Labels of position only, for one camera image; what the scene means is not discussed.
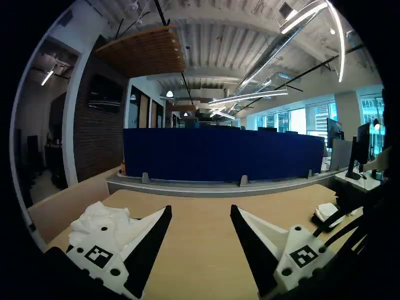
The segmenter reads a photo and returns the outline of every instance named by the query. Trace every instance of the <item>brick wall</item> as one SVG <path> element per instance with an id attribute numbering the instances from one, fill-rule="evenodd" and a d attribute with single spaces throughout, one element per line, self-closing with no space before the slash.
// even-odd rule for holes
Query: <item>brick wall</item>
<path id="1" fill-rule="evenodd" d="M 102 75 L 123 87 L 119 113 L 88 106 L 92 76 Z M 118 166 L 123 160 L 123 127 L 128 78 L 91 54 L 80 81 L 73 121 L 73 147 L 79 182 Z"/>

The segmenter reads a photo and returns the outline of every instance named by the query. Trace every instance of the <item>wooden door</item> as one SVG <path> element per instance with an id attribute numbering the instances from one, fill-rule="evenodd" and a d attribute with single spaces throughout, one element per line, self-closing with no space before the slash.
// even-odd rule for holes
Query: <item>wooden door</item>
<path id="1" fill-rule="evenodd" d="M 149 119 L 149 98 L 140 95 L 139 128 L 147 128 Z"/>
<path id="2" fill-rule="evenodd" d="M 151 128 L 157 128 L 157 102 L 151 102 Z"/>

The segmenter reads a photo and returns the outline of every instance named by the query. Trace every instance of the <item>floor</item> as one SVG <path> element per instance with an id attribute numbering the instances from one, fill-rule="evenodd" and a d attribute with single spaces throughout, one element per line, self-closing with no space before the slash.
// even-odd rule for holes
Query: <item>floor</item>
<path id="1" fill-rule="evenodd" d="M 34 182 L 35 184 L 30 188 L 30 197 L 33 204 L 61 191 L 52 183 L 52 173 L 49 170 L 45 170 Z"/>

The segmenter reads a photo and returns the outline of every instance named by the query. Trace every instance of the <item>office desk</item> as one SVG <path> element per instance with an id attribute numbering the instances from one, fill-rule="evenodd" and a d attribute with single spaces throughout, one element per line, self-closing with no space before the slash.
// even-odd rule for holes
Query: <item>office desk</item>
<path id="1" fill-rule="evenodd" d="M 172 219 L 144 288 L 144 299 L 246 299 L 258 300 L 257 286 L 230 218 L 231 204 L 284 229 L 309 221 L 318 204 L 335 202 L 335 193 L 311 185 L 268 195 L 231 198 L 192 198 L 118 190 L 104 205 L 129 208 L 132 218 L 143 218 L 172 205 Z M 357 216 L 346 217 L 342 228 Z M 326 241 L 330 234 L 320 237 Z M 66 251 L 67 228 L 49 246 Z M 337 251 L 349 235 L 335 242 Z"/>
<path id="2" fill-rule="evenodd" d="M 358 167 L 355 167 L 353 169 L 353 172 L 356 174 L 360 174 Z M 368 192 L 381 184 L 381 182 L 379 180 L 375 180 L 371 177 L 372 171 L 364 172 L 366 179 L 361 177 L 359 180 L 354 180 L 354 179 L 346 177 L 346 173 L 347 173 L 347 171 L 343 171 L 343 172 L 337 173 L 334 177 L 335 177 L 335 179 L 338 179 L 339 181 L 341 181 L 343 183 L 351 183 L 351 185 L 353 187 L 355 187 L 356 189 L 359 189 L 363 192 Z"/>

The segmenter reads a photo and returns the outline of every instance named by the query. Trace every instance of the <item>cubicle divider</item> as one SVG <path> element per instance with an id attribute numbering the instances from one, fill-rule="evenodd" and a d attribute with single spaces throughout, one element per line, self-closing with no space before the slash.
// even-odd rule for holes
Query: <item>cubicle divider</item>
<path id="1" fill-rule="evenodd" d="M 306 177 L 321 171 L 317 136 L 217 128 L 123 130 L 126 175 L 172 181 L 239 182 Z"/>

